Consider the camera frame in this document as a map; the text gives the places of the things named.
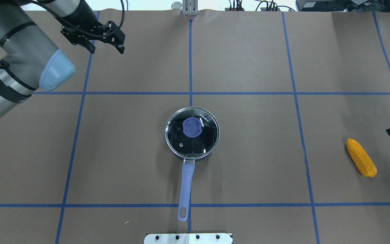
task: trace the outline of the white metal plate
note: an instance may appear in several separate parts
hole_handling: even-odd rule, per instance
[[[231,233],[148,234],[144,238],[144,244],[233,244],[233,235]]]

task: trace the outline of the yellow corn cob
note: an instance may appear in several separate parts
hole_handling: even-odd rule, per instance
[[[377,168],[362,146],[353,139],[347,139],[347,150],[356,168],[365,177],[374,177]]]

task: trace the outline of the blue handle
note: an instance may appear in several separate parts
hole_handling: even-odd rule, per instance
[[[191,197],[192,176],[195,164],[183,164],[181,173],[180,201],[178,201],[177,217],[179,221],[186,221],[189,215],[189,198]]]

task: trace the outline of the white bracket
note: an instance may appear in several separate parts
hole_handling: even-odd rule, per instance
[[[198,15],[198,0],[183,0],[183,15]]]
[[[233,244],[231,233],[149,234],[144,244]]]

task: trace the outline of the lid knob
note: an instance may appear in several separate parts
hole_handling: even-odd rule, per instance
[[[183,122],[183,133],[190,138],[197,137],[202,132],[202,123],[195,117],[187,118]]]

